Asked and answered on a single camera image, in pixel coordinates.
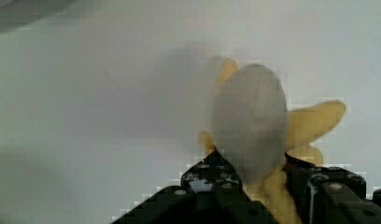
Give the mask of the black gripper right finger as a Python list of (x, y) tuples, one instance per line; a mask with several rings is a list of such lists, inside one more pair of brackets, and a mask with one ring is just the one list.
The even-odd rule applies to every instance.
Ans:
[(366, 180), (341, 167), (288, 155), (286, 188), (303, 224), (381, 224), (381, 189), (366, 198)]

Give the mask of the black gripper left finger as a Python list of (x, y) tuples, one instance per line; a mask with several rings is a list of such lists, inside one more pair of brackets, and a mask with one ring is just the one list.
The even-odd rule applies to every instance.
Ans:
[(216, 150), (112, 224), (278, 224)]

